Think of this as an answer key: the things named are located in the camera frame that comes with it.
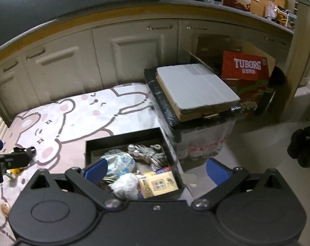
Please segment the black storage box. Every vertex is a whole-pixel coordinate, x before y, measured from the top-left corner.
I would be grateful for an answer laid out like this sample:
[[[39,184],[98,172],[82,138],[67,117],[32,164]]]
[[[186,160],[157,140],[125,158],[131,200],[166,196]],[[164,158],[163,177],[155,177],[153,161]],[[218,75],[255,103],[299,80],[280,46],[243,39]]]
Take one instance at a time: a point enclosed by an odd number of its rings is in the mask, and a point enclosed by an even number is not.
[[[174,152],[173,144],[170,142],[165,133],[160,128],[145,129],[136,132],[130,132],[125,134],[119,134],[110,137],[98,138],[94,140],[86,141],[85,147],[85,165],[89,165],[92,162],[102,156],[111,149],[124,150],[129,144],[143,144],[145,146],[158,143],[162,146],[164,153],[168,159],[168,166],[170,167],[178,189],[163,194],[161,196],[152,197],[152,200],[177,200],[181,196],[184,190],[184,183],[181,179],[182,169],[179,166],[178,158]]]

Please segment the blue floral white pouch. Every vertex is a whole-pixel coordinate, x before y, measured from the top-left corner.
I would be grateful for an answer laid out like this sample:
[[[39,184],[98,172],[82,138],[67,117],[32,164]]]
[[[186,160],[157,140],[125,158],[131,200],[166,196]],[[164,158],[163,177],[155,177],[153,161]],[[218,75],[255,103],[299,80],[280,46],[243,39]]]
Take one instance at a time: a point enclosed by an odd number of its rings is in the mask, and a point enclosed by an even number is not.
[[[122,150],[109,150],[101,158],[107,161],[108,166],[105,180],[115,181],[120,176],[135,171],[135,160],[129,153]]]

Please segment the white plastic bag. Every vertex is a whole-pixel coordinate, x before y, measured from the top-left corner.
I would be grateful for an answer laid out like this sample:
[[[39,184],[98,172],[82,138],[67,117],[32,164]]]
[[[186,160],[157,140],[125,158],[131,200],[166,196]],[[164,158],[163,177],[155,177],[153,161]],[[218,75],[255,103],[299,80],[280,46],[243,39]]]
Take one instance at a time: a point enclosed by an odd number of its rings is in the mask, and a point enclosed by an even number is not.
[[[138,186],[139,178],[133,173],[124,174],[110,184],[112,193],[122,200],[137,200]]]

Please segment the beige printed small box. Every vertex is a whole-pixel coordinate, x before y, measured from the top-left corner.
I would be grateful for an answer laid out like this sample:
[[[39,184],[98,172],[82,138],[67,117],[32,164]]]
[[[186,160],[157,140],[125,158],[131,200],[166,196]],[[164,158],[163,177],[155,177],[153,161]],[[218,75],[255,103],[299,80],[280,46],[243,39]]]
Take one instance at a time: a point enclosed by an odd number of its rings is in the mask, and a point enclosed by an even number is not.
[[[139,190],[143,198],[152,198],[179,190],[172,171],[139,175]]]

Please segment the yellow grey headlamp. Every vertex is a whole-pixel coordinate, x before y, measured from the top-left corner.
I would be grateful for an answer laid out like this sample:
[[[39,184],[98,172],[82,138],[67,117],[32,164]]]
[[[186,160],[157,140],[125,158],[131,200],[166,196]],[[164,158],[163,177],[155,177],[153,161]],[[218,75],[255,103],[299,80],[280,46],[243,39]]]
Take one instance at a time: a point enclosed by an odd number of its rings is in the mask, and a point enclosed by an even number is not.
[[[5,176],[9,177],[10,179],[16,179],[16,177],[24,170],[24,168],[8,169],[5,172]]]

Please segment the tan fluffy plush toy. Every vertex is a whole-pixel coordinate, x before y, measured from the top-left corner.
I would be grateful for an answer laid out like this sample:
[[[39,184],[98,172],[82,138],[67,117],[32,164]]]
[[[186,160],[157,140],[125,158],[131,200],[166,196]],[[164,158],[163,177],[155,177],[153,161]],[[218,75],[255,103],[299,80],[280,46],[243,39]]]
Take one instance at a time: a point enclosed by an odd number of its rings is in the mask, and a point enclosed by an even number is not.
[[[8,218],[9,212],[11,210],[11,206],[7,202],[4,202],[0,205],[0,210],[1,210],[2,215],[5,218]]]

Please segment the colourful card box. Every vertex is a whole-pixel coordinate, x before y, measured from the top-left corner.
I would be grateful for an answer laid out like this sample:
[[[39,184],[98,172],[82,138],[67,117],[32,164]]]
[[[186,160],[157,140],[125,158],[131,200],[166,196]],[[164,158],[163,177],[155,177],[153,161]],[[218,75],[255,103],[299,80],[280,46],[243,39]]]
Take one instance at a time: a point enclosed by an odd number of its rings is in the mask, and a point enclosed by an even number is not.
[[[171,171],[170,167],[165,167],[165,168],[161,168],[158,171],[156,171],[156,174],[162,174],[162,173],[166,173],[170,171]]]

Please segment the pink bear cartoon mat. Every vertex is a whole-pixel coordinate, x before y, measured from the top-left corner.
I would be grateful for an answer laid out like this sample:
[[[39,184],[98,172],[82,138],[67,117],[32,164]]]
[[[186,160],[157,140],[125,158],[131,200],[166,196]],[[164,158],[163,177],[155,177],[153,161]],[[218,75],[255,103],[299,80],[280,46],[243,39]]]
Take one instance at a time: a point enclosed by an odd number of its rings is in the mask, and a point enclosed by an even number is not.
[[[5,133],[2,153],[34,147],[36,156],[17,178],[0,183],[0,245],[15,241],[1,205],[13,204],[38,169],[63,173],[82,167],[87,141],[151,129],[161,137],[159,127],[150,89],[143,83],[71,96],[17,114]]]

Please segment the black wrapped crate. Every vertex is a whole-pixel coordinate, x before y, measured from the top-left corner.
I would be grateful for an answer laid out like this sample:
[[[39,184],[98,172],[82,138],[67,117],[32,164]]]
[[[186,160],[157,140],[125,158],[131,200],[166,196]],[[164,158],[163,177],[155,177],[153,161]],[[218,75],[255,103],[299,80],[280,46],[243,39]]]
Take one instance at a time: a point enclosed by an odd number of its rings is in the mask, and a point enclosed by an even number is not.
[[[179,160],[206,159],[223,147],[231,134],[241,106],[234,103],[223,112],[208,115],[180,114],[164,90],[155,68],[144,71],[154,110]]]

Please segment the black bag on floor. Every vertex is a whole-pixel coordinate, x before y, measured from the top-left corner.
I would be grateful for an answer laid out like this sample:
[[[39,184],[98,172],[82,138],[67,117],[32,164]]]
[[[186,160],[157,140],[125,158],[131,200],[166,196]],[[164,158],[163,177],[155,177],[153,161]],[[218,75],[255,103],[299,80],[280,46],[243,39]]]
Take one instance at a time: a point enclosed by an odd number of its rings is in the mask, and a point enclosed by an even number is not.
[[[310,168],[310,126],[296,130],[291,136],[287,153],[303,168]]]

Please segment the flat brown cardboard box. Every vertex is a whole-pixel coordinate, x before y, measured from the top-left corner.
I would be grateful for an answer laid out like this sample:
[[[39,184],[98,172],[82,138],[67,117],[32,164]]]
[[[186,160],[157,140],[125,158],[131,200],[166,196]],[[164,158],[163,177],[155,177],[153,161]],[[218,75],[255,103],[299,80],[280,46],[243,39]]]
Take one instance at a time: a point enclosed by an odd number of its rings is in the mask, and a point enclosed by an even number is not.
[[[162,91],[164,92],[166,98],[168,99],[171,107],[173,108],[173,111],[175,115],[177,116],[178,120],[180,122],[186,122],[186,121],[191,121],[193,119],[198,119],[198,118],[210,118],[212,114],[219,114],[225,111],[230,110],[231,105],[229,104],[221,104],[218,106],[212,106],[212,107],[206,107],[206,108],[201,108],[201,109],[192,109],[190,112],[182,112],[177,104],[173,101],[173,98],[167,91],[166,87],[164,86],[164,83],[160,76],[156,75],[156,80],[159,83]]]

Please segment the grey tablet case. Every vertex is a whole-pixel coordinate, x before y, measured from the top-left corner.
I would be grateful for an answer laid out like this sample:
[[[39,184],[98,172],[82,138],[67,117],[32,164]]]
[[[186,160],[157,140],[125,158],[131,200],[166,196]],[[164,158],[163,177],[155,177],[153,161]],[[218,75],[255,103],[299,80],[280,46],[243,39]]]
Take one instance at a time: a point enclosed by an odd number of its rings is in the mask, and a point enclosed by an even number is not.
[[[239,96],[203,64],[157,68],[157,79],[181,113],[222,112],[239,103]]]

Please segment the red Tuborg beer carton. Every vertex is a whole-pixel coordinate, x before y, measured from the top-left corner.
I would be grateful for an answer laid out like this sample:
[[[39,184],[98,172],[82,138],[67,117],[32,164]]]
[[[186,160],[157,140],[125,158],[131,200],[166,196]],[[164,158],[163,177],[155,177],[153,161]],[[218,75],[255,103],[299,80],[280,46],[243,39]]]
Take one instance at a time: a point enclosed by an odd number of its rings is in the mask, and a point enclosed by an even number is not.
[[[254,116],[269,78],[266,57],[224,51],[221,79],[240,98],[240,119],[249,120]]]

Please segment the cream cabinet row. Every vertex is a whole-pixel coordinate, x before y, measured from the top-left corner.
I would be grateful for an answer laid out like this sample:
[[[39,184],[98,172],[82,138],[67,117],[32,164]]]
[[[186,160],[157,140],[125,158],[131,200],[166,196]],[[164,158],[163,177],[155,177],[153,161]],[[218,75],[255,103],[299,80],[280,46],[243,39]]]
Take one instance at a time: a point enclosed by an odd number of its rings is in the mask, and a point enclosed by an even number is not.
[[[151,19],[60,32],[0,60],[0,113],[16,114],[60,98],[141,82],[144,70],[191,63],[226,39],[248,42],[284,67],[293,34],[270,24],[246,27],[210,20]]]

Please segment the brown cardboard sheet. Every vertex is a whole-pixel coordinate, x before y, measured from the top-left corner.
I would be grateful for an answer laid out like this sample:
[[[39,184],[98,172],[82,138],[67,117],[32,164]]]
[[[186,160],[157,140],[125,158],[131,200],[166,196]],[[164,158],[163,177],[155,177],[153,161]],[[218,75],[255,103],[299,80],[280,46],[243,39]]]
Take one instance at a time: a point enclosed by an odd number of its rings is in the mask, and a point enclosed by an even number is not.
[[[196,39],[196,49],[194,51],[188,50],[186,46],[182,49],[187,53],[191,61],[204,63],[206,66],[213,68],[219,75],[222,73],[223,53],[225,51],[266,57],[270,76],[275,67],[275,59],[266,52],[249,42],[224,35],[199,36]]]

